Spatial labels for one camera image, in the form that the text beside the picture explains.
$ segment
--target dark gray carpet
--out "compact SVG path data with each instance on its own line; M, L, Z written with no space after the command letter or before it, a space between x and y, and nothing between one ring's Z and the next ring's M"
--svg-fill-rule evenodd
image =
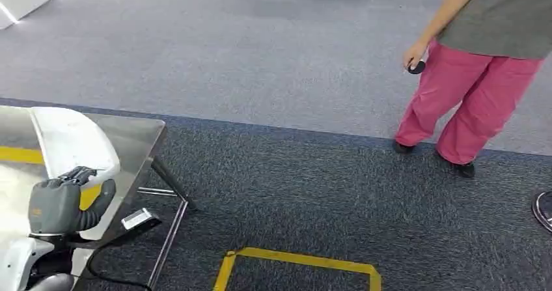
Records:
M373 264L385 291L552 290L552 237L530 209L551 187L551 157L485 151L467 180L431 145L399 156L388 139L138 115L167 121L161 156L201 208L183 221L158 290L212 290L226 251L245 246ZM162 187L154 176L148 185ZM167 223L98 265L145 281L176 199L133 206ZM236 262L228 285L366 289L358 274L250 259ZM78 290L136 289L83 281Z

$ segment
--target gray robotic glove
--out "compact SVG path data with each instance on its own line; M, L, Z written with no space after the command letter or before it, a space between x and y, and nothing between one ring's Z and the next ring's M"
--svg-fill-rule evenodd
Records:
M70 234L96 226L116 192L115 181L106 180L96 200L81 210L81 186L96 174L96 170L80 166L34 185L29 201L31 234Z

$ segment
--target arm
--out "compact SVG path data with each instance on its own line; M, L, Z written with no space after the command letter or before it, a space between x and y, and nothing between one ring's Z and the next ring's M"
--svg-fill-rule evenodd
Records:
M415 67L431 40L437 36L470 0L445 0L416 43L404 53L403 65Z
M426 27L420 41L429 44L470 0L445 0L433 20Z

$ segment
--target pink pants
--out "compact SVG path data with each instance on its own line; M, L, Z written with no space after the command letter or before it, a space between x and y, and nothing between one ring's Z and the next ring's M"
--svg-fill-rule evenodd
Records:
M466 164L497 135L533 80L542 60L474 55L433 42L420 86L395 139L413 146L431 137L437 120L462 102L443 130L437 151Z

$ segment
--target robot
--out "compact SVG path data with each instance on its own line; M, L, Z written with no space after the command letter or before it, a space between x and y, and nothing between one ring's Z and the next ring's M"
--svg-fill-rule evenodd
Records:
M80 210L81 186L96 174L94 169L76 167L33 186L28 214L31 233L12 241L0 258L3 290L71 291L75 248L97 243L84 240L78 232L100 222L116 192L115 181L106 180L92 205Z

